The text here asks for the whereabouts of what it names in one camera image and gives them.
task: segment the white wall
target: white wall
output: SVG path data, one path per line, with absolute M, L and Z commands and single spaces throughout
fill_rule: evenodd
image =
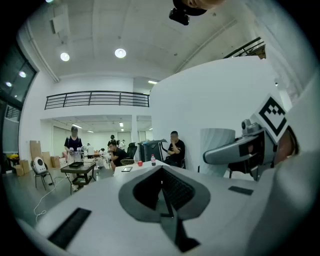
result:
M 160 81 L 150 95 L 153 137 L 169 142 L 170 133 L 178 131 L 186 146 L 186 167 L 196 172 L 203 153 L 201 128 L 233 129 L 240 136 L 241 122 L 268 93 L 281 103 L 266 64 L 257 56 L 221 59 Z
M 53 81 L 43 71 L 40 71 L 27 93 L 19 126 L 19 154 L 20 159 L 31 161 L 30 141 L 40 141 L 41 150 L 50 150 L 45 146 L 46 139 L 42 135 L 42 127 L 39 113 L 44 111 L 46 98 L 44 95 L 50 91 Z
M 61 81 L 53 86 L 51 94 L 46 96 L 81 91 L 133 92 L 133 88 L 133 78 L 82 75 L 78 77 L 62 77 Z

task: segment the gray floor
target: gray floor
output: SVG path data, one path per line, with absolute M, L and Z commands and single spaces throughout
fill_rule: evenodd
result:
M 66 177 L 66 175 L 59 169 L 51 169 L 50 173 L 55 184 L 61 181 L 62 178 Z M 97 182 L 99 182 L 101 179 L 112 177 L 113 173 L 114 172 L 112 170 L 102 167 L 102 169 L 99 170 L 98 176 L 96 176 L 97 173 L 94 171 L 94 177 Z M 34 227 L 36 225 L 34 208 L 37 206 L 40 199 L 54 188 L 53 185 L 48 185 L 51 183 L 50 176 L 47 175 L 44 178 L 46 182 L 46 190 L 42 184 L 41 177 L 37 177 L 37 188 L 35 187 L 33 171 L 30 171 L 24 176 L 17 176 L 14 173 L 8 173 L 3 174 L 2 177 L 7 200 L 13 214 L 17 218 L 26 221 L 30 226 Z M 54 191 L 42 199 L 41 204 L 36 209 L 36 213 L 40 214 L 43 210 L 49 211 L 52 207 L 56 206 L 68 197 L 70 197 L 70 183 L 68 179 L 64 179 L 59 183 Z

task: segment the man sitting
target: man sitting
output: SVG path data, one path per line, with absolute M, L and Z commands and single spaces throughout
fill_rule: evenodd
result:
M 185 144 L 182 140 L 179 139 L 178 132 L 173 131 L 170 135 L 171 144 L 168 149 L 168 154 L 170 155 L 164 163 L 170 166 L 181 167 L 181 161 L 185 158 Z
M 117 147 L 117 142 L 115 142 L 115 141 L 110 142 L 108 152 L 111 155 L 110 164 L 111 164 L 111 168 L 113 171 L 116 170 L 116 167 L 122 166 L 122 164 L 121 164 L 122 159 L 129 157 L 128 154 L 124 150 Z

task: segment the trash can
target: trash can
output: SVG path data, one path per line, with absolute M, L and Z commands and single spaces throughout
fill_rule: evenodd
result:
M 160 143 L 167 142 L 165 139 L 150 140 L 138 143 L 139 145 L 139 157 L 142 162 L 151 161 L 151 155 L 154 155 L 155 159 L 163 161 Z

